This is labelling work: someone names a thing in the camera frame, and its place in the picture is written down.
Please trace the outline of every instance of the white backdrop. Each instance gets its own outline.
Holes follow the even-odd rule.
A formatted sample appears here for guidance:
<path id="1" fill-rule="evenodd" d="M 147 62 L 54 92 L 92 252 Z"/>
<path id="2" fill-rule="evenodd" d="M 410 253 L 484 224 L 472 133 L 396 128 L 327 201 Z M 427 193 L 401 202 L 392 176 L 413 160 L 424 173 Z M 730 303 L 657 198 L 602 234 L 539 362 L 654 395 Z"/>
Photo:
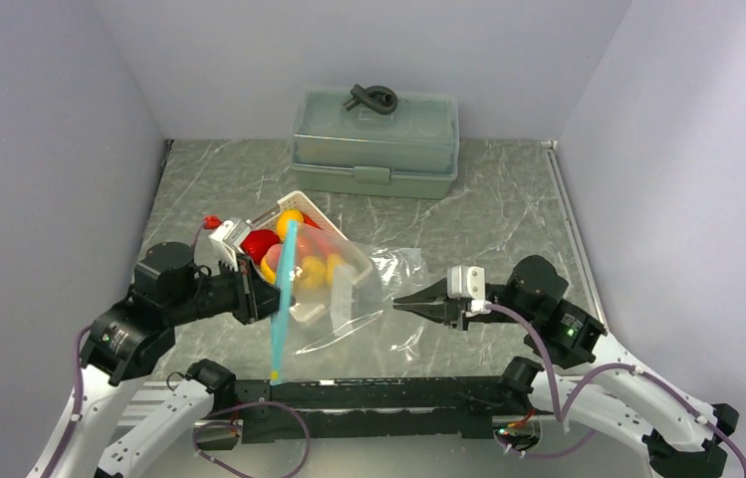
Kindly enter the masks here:
<path id="1" fill-rule="evenodd" d="M 163 148 L 90 2 L 0 2 L 0 477 L 32 469 L 74 336 L 124 296 Z"/>
<path id="2" fill-rule="evenodd" d="M 612 330 L 746 451 L 746 2 L 634 1 L 560 148 Z"/>
<path id="3" fill-rule="evenodd" d="M 629 0 L 95 0 L 167 137 L 284 138 L 304 85 L 458 96 L 465 136 L 557 138 Z"/>

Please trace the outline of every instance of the red tomato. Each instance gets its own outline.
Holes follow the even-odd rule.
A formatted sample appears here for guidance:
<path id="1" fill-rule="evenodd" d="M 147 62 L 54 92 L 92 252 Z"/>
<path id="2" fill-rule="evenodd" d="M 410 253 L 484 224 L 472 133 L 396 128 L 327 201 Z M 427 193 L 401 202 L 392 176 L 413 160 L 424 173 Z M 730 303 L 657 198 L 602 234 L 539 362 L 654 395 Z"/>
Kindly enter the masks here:
<path id="1" fill-rule="evenodd" d="M 303 258 L 308 256 L 320 256 L 320 249 L 317 247 L 317 243 L 311 237 L 312 234 L 307 234 L 308 231 L 302 232 L 296 237 L 296 253 L 297 261 L 301 261 Z"/>
<path id="2" fill-rule="evenodd" d="M 321 257 L 329 257 L 332 254 L 337 254 L 340 250 L 338 247 L 339 242 L 342 240 L 340 237 L 333 236 L 322 230 L 311 230 L 311 239 L 317 244 L 317 248 L 320 250 Z"/>
<path id="3" fill-rule="evenodd" d="M 322 229 L 322 227 L 318 226 L 316 222 L 314 222 L 314 219 L 312 219 L 308 214 L 302 213 L 302 220 L 308 224 L 311 227 L 316 227 L 317 229 Z"/>
<path id="4" fill-rule="evenodd" d="M 279 244 L 279 236 L 269 229 L 256 229 L 246 236 L 241 243 L 241 249 L 247 253 L 255 264 L 261 264 L 261 259 L 274 245 Z"/>

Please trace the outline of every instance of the green plastic container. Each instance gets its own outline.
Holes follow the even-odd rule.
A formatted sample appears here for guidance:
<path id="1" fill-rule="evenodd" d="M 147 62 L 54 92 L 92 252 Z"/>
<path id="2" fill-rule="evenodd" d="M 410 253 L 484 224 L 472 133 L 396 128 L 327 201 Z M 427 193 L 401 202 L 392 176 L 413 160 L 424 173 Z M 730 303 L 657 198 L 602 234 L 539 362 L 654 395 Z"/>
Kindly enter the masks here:
<path id="1" fill-rule="evenodd" d="M 305 93 L 292 139 L 300 187 L 376 196 L 442 199 L 457 177 L 457 99 L 399 92 L 392 115 L 347 112 L 346 88 Z"/>

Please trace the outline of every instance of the marble tabletop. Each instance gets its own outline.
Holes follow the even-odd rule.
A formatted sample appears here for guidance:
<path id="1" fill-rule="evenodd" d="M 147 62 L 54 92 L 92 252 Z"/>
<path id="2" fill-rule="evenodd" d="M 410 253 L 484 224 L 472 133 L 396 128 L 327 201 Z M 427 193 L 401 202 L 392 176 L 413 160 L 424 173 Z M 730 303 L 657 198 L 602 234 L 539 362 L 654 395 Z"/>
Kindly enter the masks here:
<path id="1" fill-rule="evenodd" d="M 351 240 L 420 248 L 431 282 L 449 266 L 464 264 L 485 268 L 488 282 L 503 283 L 519 260 L 543 255 L 570 282 L 567 299 L 592 313 L 541 145 L 463 139 L 459 170 L 442 200 L 305 192 Z M 178 140 L 146 224 L 141 257 L 157 242 L 189 242 L 207 214 L 254 218 L 297 188 L 286 141 Z M 213 250 L 203 241 L 197 263 L 215 264 Z M 512 356 L 530 354 L 518 327 L 479 324 L 460 333 L 406 315 L 410 317 L 401 320 L 408 330 L 422 328 L 412 343 L 420 359 L 412 362 L 405 356 L 403 365 L 391 364 L 383 374 L 498 374 Z M 218 361 L 240 378 L 267 378 L 270 328 L 266 322 L 244 327 L 231 315 L 180 327 L 176 347 L 159 361 L 154 378 L 164 379 L 203 358 Z M 330 373 L 345 376 L 339 364 Z"/>

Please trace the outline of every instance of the yellow fruit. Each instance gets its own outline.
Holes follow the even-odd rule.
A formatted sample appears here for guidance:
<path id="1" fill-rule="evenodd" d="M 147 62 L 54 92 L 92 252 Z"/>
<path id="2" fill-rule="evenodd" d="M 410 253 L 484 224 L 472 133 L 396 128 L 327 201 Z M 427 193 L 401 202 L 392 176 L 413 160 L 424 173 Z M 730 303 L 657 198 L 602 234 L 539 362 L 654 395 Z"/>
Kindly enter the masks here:
<path id="1" fill-rule="evenodd" d="M 270 284 L 276 284 L 276 272 L 270 269 L 270 264 L 267 263 L 267 256 L 261 259 L 261 275 L 264 276 L 264 280 Z"/>
<path id="2" fill-rule="evenodd" d="M 326 264 L 317 256 L 302 258 L 299 264 L 299 273 L 294 280 L 295 284 L 307 290 L 319 288 L 326 282 Z"/>
<path id="3" fill-rule="evenodd" d="M 288 235 L 288 224 L 290 221 L 296 221 L 297 224 L 302 224 L 305 221 L 302 213 L 296 209 L 288 209 L 287 211 L 279 214 L 279 220 L 276 223 L 276 234 L 279 235 L 279 239 L 285 242 L 285 236 Z"/>
<path id="4" fill-rule="evenodd" d="M 329 254 L 329 259 L 326 260 L 326 284 L 332 285 L 335 280 L 335 268 L 341 264 L 346 264 L 343 257 Z"/>

